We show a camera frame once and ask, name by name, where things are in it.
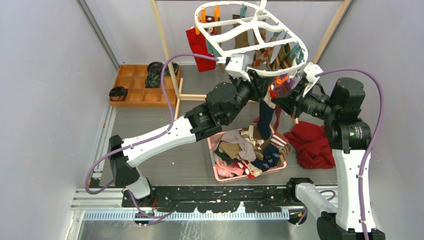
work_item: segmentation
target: red cloth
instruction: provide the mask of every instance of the red cloth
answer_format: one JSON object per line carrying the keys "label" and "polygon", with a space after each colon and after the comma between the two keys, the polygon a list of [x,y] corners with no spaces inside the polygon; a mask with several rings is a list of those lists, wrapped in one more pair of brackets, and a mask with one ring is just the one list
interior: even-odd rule
{"label": "red cloth", "polygon": [[284,134],[297,152],[299,165],[306,169],[332,169],[333,153],[324,126],[300,121]]}
{"label": "red cloth", "polygon": [[[208,48],[206,47],[206,40],[203,34],[196,34],[196,28],[189,29],[185,31],[187,34],[188,44],[190,49],[194,54],[201,54],[208,57],[214,57],[208,53]],[[212,60],[206,60],[200,57],[195,57],[197,69],[199,72],[206,72],[209,70],[214,70],[217,67],[217,62]]]}

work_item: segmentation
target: wooden organizer box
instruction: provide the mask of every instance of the wooden organizer box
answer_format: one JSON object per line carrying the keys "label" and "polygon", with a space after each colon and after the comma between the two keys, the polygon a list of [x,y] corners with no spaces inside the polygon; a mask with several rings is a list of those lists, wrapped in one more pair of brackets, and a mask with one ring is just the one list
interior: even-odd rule
{"label": "wooden organizer box", "polygon": [[[125,101],[111,101],[109,104],[115,108],[166,108],[167,102],[160,88],[146,88],[147,65],[121,65],[113,87],[122,86],[128,89]],[[181,81],[181,67],[175,76],[177,86]],[[164,87],[173,108],[177,105],[177,96],[170,76],[165,76]]]}

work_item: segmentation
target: orange clothespin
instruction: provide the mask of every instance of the orange clothespin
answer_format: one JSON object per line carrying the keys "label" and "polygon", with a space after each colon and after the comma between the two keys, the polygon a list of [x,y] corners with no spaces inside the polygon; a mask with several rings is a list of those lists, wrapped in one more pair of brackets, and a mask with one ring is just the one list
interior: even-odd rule
{"label": "orange clothespin", "polygon": [[[197,14],[196,16],[197,16],[197,20],[200,22],[199,15]],[[196,27],[196,35],[199,35],[199,34],[200,34],[200,30],[198,29],[198,27]]]}
{"label": "orange clothespin", "polygon": [[214,12],[214,18],[215,18],[215,22],[218,22],[220,19],[220,6],[215,4],[215,9],[213,10]]}
{"label": "orange clothespin", "polygon": [[201,8],[201,23],[206,23],[206,8],[204,7]]}

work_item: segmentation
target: hanging laundry rack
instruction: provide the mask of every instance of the hanging laundry rack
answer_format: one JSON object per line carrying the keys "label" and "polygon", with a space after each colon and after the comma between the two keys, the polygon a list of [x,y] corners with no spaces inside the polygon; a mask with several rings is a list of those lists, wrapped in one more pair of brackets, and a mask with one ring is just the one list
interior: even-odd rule
{"label": "hanging laundry rack", "polygon": [[[161,18],[159,9],[158,9],[158,5],[156,3],[157,1],[189,1],[190,2],[192,0],[150,0],[151,7],[152,7],[152,10],[153,10],[153,13],[154,13],[154,17],[156,19],[157,28],[159,30],[159,35],[160,35],[160,40],[162,42],[163,52],[165,54],[165,58],[166,59],[169,59],[171,57],[171,55],[170,55],[169,48],[168,48],[168,43],[167,43],[167,38],[166,38],[166,35],[165,35],[164,26],[162,24],[162,18]],[[203,2],[212,2],[211,0],[201,0],[201,1],[203,1]],[[268,2],[304,2],[305,0],[267,0],[267,1]],[[330,23],[329,23],[329,25],[328,25],[328,27],[327,27],[324,35],[322,36],[322,39],[321,39],[321,41],[320,41],[320,43],[318,45],[318,48],[317,48],[317,50],[315,52],[315,55],[312,57],[312,60],[311,61],[313,63],[317,63],[321,59],[321,56],[323,55],[323,53],[324,53],[327,45],[329,44],[329,42],[330,42],[331,38],[333,37],[336,29],[340,25],[341,20],[345,16],[346,12],[348,11],[348,9],[351,6],[351,4],[352,4],[353,1],[354,0],[308,0],[308,2],[340,2],[340,4],[339,4],[339,6],[338,6],[338,8],[337,8],[337,10],[336,10],[336,12],[334,14],[334,16],[332,17],[332,19],[331,19],[331,21],[330,21]],[[240,1],[227,0],[227,1],[221,1],[220,3],[222,3],[222,5],[229,5],[229,4],[239,4],[241,2]],[[248,7],[252,7],[252,6],[259,7],[259,11],[262,11],[264,9],[264,7],[262,7],[262,6],[257,6],[255,4],[248,3],[248,2],[247,3],[243,3],[243,4],[246,4],[246,6],[248,6]],[[199,7],[196,10],[196,13],[195,14],[198,14],[201,10],[202,10],[202,8]],[[262,20],[263,18],[265,18],[265,16],[257,17],[256,20]],[[201,31],[201,32],[202,31],[205,31],[202,27],[214,27],[216,25],[215,22],[201,23],[201,21],[199,22],[197,16],[195,16],[194,21],[196,23],[196,27],[198,27],[199,28],[199,31]],[[262,26],[262,23],[263,22],[262,23],[259,23],[259,22],[260,21],[258,21],[257,23],[260,25],[260,27],[269,28],[269,26],[267,26],[267,25]],[[260,35],[259,32],[256,32],[258,30],[257,27],[256,28],[254,27],[253,30],[254,30],[254,33],[255,33],[256,36],[259,36]],[[226,35],[223,35],[223,34],[221,34],[223,36],[211,36],[210,40],[213,40],[213,43],[211,42],[211,44],[213,45],[214,48],[216,48],[217,45],[215,45],[215,44],[218,44],[219,42],[222,42],[223,39],[221,39],[221,38],[224,38],[225,39],[229,35],[235,34],[236,31],[234,31],[231,34],[228,34],[227,36]],[[293,39],[294,34],[292,32],[288,32],[288,34],[291,35],[292,36],[292,40],[294,40],[296,42],[297,39]],[[257,37],[257,40],[260,43],[260,45],[264,45],[264,44],[266,45],[267,44],[260,37]],[[300,44],[300,47],[302,49],[305,49],[306,50],[306,47],[303,45],[302,41],[297,41],[297,43]],[[225,52],[219,52],[219,53],[222,56],[226,56],[225,54],[231,54],[231,51],[225,51]],[[168,65],[168,67],[169,67],[169,69],[173,69],[173,66],[172,66],[171,63]],[[265,76],[266,74],[269,75],[269,73],[262,71],[262,75],[263,76]],[[205,98],[206,98],[206,94],[184,94],[184,93],[182,93],[183,78],[181,78],[180,83],[178,85],[176,76],[175,76],[175,74],[174,74],[173,71],[170,71],[170,77],[172,79],[172,85],[174,87],[175,95],[176,95],[176,98],[177,98],[176,108],[175,108],[175,119],[177,119],[178,118],[178,115],[179,115],[179,109],[180,109],[181,101],[204,101]]]}

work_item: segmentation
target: plastic basket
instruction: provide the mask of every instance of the plastic basket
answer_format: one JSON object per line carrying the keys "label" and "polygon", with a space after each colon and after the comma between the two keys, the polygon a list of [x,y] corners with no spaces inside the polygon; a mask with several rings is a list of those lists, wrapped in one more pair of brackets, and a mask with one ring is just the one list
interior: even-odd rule
{"label": "plastic basket", "polygon": [[[225,133],[226,133],[226,131],[223,131],[223,132],[217,133],[217,134],[207,138],[207,144],[209,146],[210,159],[212,161],[212,168],[213,168],[213,174],[215,175],[215,179],[221,184],[233,182],[233,181],[237,181],[237,180],[242,180],[242,179],[248,179],[249,177],[246,174],[241,175],[241,176],[234,176],[234,177],[223,177],[223,176],[218,175],[218,171],[217,171],[217,167],[216,167],[216,163],[215,163],[216,155],[215,155],[214,151],[217,148],[217,145],[220,143],[223,134],[225,134]],[[280,171],[281,169],[284,169],[287,166],[286,162],[287,161],[281,162],[277,166],[270,168],[268,171],[262,172],[258,177],[260,177],[262,175],[273,174],[273,173]]]}

